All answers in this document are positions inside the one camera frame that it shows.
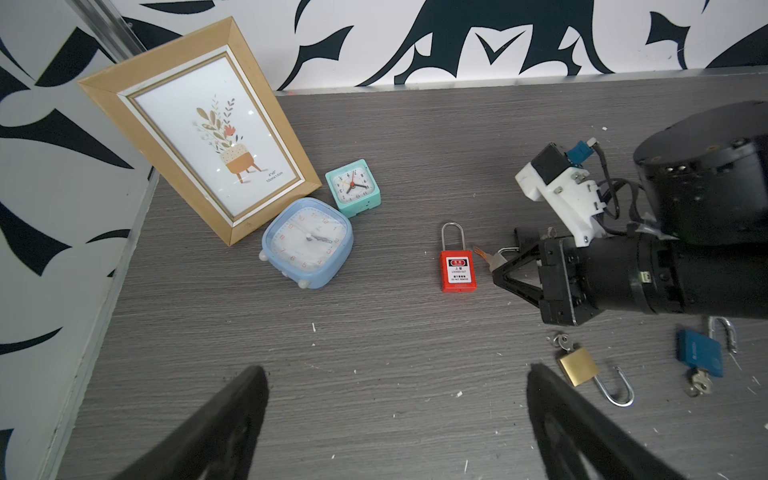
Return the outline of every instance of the picture frame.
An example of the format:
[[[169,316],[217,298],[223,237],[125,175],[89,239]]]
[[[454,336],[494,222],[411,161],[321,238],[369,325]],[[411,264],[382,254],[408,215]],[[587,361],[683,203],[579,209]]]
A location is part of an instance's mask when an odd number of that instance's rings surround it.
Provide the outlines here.
[[[322,185],[232,17],[78,83],[228,246]]]

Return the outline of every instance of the blue alarm clock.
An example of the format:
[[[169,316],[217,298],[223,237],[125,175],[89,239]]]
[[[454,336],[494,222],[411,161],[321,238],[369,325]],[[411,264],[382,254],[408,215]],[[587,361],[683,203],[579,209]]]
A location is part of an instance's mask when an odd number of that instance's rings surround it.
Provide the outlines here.
[[[261,237],[259,258],[269,261],[299,288],[328,283],[352,251],[352,224],[339,211],[314,198],[288,206]]]
[[[382,195],[362,158],[326,174],[339,211],[347,218],[382,204]]]

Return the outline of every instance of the potted plant illustration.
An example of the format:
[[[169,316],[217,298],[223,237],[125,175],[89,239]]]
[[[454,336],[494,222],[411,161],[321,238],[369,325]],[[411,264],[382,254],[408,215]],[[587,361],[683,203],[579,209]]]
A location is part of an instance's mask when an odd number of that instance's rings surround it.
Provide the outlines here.
[[[259,172],[262,170],[256,166],[256,163],[253,161],[253,155],[241,143],[243,136],[236,134],[235,127],[230,124],[230,116],[232,115],[234,105],[234,98],[227,100],[227,106],[224,107],[224,111],[219,112],[219,102],[216,99],[216,95],[214,95],[209,112],[202,108],[197,109],[197,113],[205,121],[200,124],[193,121],[192,125],[202,134],[200,138],[207,141],[216,150],[221,161],[227,166],[227,169],[237,175],[237,179],[243,183],[240,173],[248,172],[248,169],[251,167],[256,168]]]

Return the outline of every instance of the patterned wall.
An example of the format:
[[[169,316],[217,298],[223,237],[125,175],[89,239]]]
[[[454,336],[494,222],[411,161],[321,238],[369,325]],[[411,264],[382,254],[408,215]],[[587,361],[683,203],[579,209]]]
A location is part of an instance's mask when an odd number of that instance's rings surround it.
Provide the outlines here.
[[[147,190],[150,165],[76,82],[112,64],[66,2],[3,5],[0,480],[38,478],[61,437]]]
[[[114,0],[148,48],[232,15],[276,90],[768,65],[765,0]]]

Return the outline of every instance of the clock face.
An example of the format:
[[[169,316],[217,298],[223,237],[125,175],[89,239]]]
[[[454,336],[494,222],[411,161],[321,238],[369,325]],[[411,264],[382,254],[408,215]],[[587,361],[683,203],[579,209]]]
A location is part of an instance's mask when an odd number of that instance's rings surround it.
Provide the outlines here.
[[[370,179],[368,169],[365,167],[357,167],[341,175],[336,175],[332,181],[332,188],[342,204],[348,204],[373,193],[373,182]]]
[[[282,261],[313,272],[328,263],[346,235],[345,224],[315,207],[305,207],[275,232],[270,248]]]

